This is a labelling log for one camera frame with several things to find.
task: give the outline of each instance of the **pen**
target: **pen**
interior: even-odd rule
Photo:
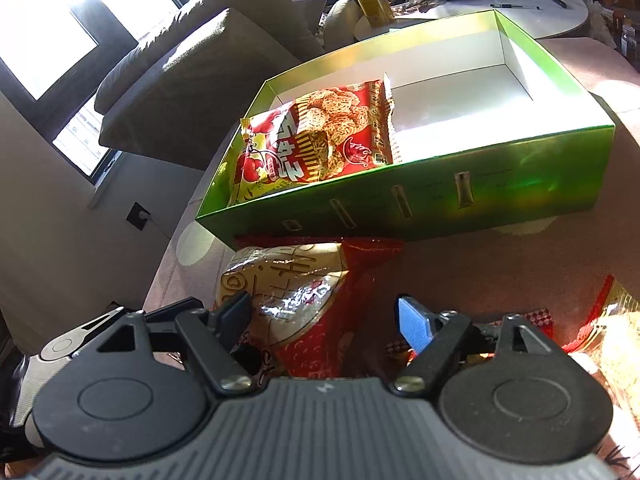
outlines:
[[[533,5],[512,5],[512,4],[491,4],[495,9],[535,9],[542,10],[538,6]]]
[[[562,0],[551,0],[553,3],[558,4],[560,7],[562,7],[563,9],[566,9],[566,3],[564,3],[564,1]]]

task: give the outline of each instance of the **snack bag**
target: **snack bag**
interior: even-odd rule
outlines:
[[[229,205],[391,162],[393,100],[385,80],[311,92],[243,118]]]
[[[640,301],[607,276],[587,322],[563,349],[613,402],[613,421],[596,454],[617,478],[640,478]]]
[[[369,270],[398,253],[402,242],[295,241],[238,251],[222,273],[216,305],[238,290],[252,295],[254,314],[242,342],[268,357],[268,373],[282,375],[281,365],[294,377],[340,377],[344,352],[366,314]]]

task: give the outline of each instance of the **round white table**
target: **round white table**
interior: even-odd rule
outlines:
[[[567,34],[579,28],[587,20],[587,6],[582,0],[562,0],[567,4],[563,9],[551,0],[452,0],[443,5],[429,9],[427,12],[415,12],[401,16],[390,25],[371,28],[367,19],[360,18],[353,31],[356,40],[362,41],[380,34],[385,34],[390,28],[403,28],[417,23],[424,23],[439,18],[459,16],[492,9],[491,4],[515,4],[524,6],[539,6],[537,9],[496,9],[512,22],[516,23],[527,34],[536,40],[552,38]]]

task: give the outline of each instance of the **cardboard box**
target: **cardboard box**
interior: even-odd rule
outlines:
[[[265,82],[247,116],[383,73],[402,163],[227,208],[244,148],[236,134],[198,222],[232,247],[244,234],[412,240],[593,206],[614,123],[494,10],[403,28],[302,64]]]

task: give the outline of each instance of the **red wrapper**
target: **red wrapper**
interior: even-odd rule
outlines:
[[[240,121],[229,205],[391,163],[385,80],[331,87]]]
[[[274,354],[291,376],[341,377],[344,352],[369,299],[369,271],[398,253],[402,242],[296,241],[308,242],[279,240],[289,244],[238,251],[222,274],[216,303],[246,290],[254,316],[245,341]],[[269,366],[277,372],[277,364],[270,360]]]

